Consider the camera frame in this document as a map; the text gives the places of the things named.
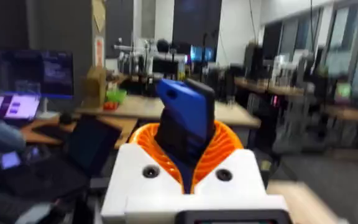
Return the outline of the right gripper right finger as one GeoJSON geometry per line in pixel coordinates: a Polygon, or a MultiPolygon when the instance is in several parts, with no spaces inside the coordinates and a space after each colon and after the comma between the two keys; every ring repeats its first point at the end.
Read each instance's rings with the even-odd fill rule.
{"type": "Polygon", "coordinates": [[[196,195],[263,194],[264,183],[255,155],[244,149],[237,134],[214,121],[215,133],[193,173],[196,195]]]}

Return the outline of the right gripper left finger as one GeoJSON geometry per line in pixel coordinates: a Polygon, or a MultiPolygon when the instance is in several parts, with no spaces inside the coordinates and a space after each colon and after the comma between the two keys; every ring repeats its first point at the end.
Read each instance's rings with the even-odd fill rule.
{"type": "Polygon", "coordinates": [[[154,139],[157,130],[157,123],[146,124],[119,148],[103,218],[174,218],[184,211],[181,174],[154,139]]]}

